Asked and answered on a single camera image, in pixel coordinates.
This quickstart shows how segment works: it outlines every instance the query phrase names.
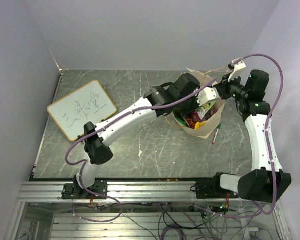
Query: white wall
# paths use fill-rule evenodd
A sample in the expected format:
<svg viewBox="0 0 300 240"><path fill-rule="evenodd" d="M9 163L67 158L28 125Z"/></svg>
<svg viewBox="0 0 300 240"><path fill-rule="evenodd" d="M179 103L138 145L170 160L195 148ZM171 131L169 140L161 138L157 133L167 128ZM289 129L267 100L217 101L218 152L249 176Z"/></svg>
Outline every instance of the white wall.
<svg viewBox="0 0 300 240"><path fill-rule="evenodd" d="M275 58L285 77L283 94L273 114L275 148L292 185L282 196L292 233L300 240L300 0L281 0L251 53ZM279 90L279 73L268 60L255 58L246 64L267 70L270 84L266 100L272 105Z"/></svg>
<svg viewBox="0 0 300 240"><path fill-rule="evenodd" d="M25 0L62 69L212 70L246 55L279 0Z"/></svg>
<svg viewBox="0 0 300 240"><path fill-rule="evenodd" d="M35 162L59 74L23 0L0 0L0 240Z"/></svg>

